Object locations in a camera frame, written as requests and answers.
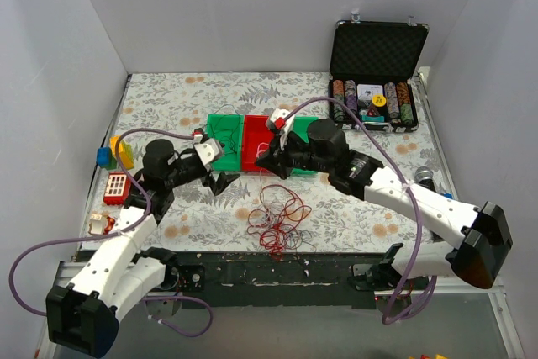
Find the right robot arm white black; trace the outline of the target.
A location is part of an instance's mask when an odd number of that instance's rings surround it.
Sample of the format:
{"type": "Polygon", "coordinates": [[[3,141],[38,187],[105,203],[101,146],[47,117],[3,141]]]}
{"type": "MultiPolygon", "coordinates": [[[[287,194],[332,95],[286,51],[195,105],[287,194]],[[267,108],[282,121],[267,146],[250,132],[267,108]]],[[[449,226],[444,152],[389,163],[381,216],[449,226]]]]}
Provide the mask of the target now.
{"type": "Polygon", "coordinates": [[[417,278],[458,277],[490,289],[513,241],[504,211],[495,203],[481,208],[444,197],[398,177],[378,159],[352,150],[345,133],[330,119],[317,119],[306,140],[292,130],[292,121],[269,118],[274,134],[256,165],[286,179],[292,170],[323,172],[337,191],[413,219],[421,229],[439,236],[431,245],[404,255],[401,243],[391,245],[381,261],[351,277],[359,290],[399,289],[417,278]]]}

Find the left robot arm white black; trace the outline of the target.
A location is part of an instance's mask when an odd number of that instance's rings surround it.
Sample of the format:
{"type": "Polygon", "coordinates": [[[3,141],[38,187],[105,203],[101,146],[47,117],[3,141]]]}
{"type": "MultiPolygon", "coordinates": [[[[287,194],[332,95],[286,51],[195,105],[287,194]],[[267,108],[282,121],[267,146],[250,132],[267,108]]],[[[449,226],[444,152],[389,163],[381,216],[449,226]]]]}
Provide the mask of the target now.
{"type": "Polygon", "coordinates": [[[166,249],[143,251],[173,200],[175,188],[194,181],[221,194],[236,175],[212,174],[222,145],[197,133],[193,147],[175,151],[169,140],[153,140],[145,148],[132,187],[116,224],[92,258],[65,287],[54,286],[45,300],[48,335],[52,342],[103,357],[113,346],[126,314],[153,288],[171,291],[179,280],[176,257],[166,249]]]}

